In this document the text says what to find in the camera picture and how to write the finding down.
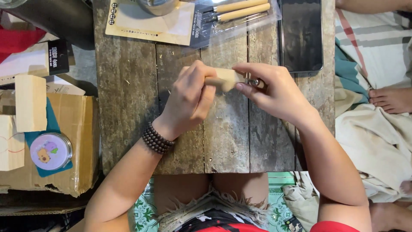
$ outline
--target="red shirt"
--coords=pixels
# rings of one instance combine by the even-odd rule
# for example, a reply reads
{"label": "red shirt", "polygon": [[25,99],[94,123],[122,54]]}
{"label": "red shirt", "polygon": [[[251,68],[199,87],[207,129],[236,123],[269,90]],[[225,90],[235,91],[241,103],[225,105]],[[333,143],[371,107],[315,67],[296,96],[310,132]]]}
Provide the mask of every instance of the red shirt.
{"label": "red shirt", "polygon": [[[198,230],[197,232],[268,232],[257,228],[254,225],[248,225],[243,223],[228,224],[223,228],[220,226],[209,227],[206,229]],[[313,225],[310,232],[359,232],[358,230],[337,222],[323,221]]]}

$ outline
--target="fingernail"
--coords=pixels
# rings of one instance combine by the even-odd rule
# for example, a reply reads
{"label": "fingernail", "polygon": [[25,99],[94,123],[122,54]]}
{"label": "fingernail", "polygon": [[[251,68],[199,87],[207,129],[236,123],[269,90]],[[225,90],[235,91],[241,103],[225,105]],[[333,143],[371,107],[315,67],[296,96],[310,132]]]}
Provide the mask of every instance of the fingernail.
{"label": "fingernail", "polygon": [[239,90],[239,91],[242,91],[242,89],[243,89],[243,84],[242,84],[242,83],[237,83],[237,84],[236,84],[236,89]]}

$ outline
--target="metal cup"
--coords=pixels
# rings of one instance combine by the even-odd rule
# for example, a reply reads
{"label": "metal cup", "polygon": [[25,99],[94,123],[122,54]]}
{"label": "metal cup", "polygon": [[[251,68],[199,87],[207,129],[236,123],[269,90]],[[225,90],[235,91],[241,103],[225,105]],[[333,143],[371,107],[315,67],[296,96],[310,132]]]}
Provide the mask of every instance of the metal cup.
{"label": "metal cup", "polygon": [[137,0],[137,2],[147,13],[162,16],[172,12],[179,0]]}

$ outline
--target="hand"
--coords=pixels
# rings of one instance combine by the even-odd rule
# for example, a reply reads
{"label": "hand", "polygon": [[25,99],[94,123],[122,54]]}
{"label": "hand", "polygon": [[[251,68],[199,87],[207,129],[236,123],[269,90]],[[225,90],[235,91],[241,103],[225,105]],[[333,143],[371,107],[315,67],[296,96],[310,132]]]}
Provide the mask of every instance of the hand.
{"label": "hand", "polygon": [[251,78],[260,78],[268,85],[264,92],[244,83],[237,83],[236,89],[272,116],[299,126],[302,120],[309,119],[309,113],[318,113],[300,92],[285,67],[240,63],[233,69],[242,73],[248,72]]}
{"label": "hand", "polygon": [[216,70],[199,60],[180,71],[163,113],[152,123],[165,139],[175,140],[206,118],[216,92],[214,86],[204,85],[207,76],[217,77]]}

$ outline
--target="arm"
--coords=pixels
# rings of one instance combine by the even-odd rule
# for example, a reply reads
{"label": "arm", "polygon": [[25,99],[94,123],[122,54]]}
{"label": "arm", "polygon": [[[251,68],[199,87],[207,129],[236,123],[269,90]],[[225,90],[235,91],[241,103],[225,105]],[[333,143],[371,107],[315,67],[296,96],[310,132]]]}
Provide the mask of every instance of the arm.
{"label": "arm", "polygon": [[[163,113],[152,123],[165,139],[175,140],[206,118],[215,95],[213,86],[204,87],[206,76],[216,77],[216,71],[200,61],[180,72]],[[85,231],[129,231],[126,212],[142,194],[161,158],[139,139],[87,204]]]}
{"label": "arm", "polygon": [[344,223],[370,232],[368,199],[356,167],[323,123],[317,110],[300,92],[285,67],[243,63],[233,67],[262,79],[268,88],[236,88],[269,114],[291,122],[299,130],[313,184],[321,193],[319,221]]}
{"label": "arm", "polygon": [[412,11],[411,0],[336,0],[336,8],[359,14],[378,14],[395,10]]}

